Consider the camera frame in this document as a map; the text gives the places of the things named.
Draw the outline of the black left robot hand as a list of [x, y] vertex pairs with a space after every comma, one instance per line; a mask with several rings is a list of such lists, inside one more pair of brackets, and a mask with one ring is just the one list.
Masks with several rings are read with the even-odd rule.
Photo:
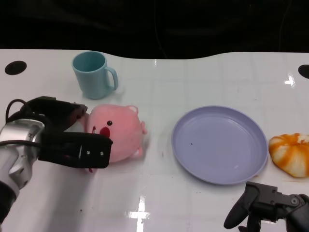
[[26, 119], [44, 124], [39, 141], [26, 145], [39, 149], [38, 159], [73, 168], [103, 169], [109, 165], [112, 140], [104, 135], [68, 132], [85, 116], [83, 104], [38, 97], [24, 103], [20, 112]]

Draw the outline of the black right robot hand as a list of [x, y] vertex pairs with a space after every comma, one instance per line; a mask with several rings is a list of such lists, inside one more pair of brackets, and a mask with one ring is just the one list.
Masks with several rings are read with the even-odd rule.
[[224, 227], [238, 227], [240, 232], [259, 232], [261, 221], [286, 221], [288, 232], [309, 230], [309, 197], [285, 195], [275, 186], [247, 182], [244, 193], [227, 215]]

